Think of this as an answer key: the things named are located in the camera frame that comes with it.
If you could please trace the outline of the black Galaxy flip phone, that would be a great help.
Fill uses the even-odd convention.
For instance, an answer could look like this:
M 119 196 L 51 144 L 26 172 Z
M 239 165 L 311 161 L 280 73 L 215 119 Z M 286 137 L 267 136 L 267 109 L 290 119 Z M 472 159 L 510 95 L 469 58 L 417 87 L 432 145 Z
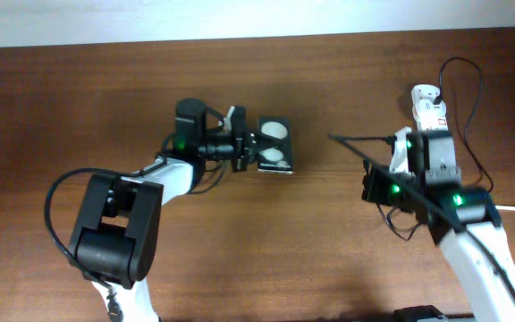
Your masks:
M 291 126 L 286 118 L 258 118 L 257 169 L 263 173 L 292 174 Z

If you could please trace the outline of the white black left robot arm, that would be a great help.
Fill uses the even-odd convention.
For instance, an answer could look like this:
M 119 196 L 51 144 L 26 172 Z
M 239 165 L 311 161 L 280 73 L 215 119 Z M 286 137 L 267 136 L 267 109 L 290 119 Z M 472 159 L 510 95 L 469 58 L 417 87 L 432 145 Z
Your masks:
M 67 245 L 58 247 L 99 291 L 112 321 L 157 321 L 147 275 L 152 267 L 161 208 L 193 195 L 207 162 L 242 172 L 257 154 L 246 108 L 227 114 L 196 98 L 180 100 L 174 130 L 154 162 L 133 173 L 88 168 L 90 179 Z

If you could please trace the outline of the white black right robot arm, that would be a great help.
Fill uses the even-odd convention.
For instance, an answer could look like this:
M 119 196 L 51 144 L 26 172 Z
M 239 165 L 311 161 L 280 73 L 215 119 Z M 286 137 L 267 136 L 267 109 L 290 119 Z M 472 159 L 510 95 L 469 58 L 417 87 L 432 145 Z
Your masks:
M 389 165 L 364 164 L 362 199 L 415 216 L 458 277 L 478 321 L 515 321 L 515 264 L 489 191 L 466 186 L 449 131 L 385 138 Z

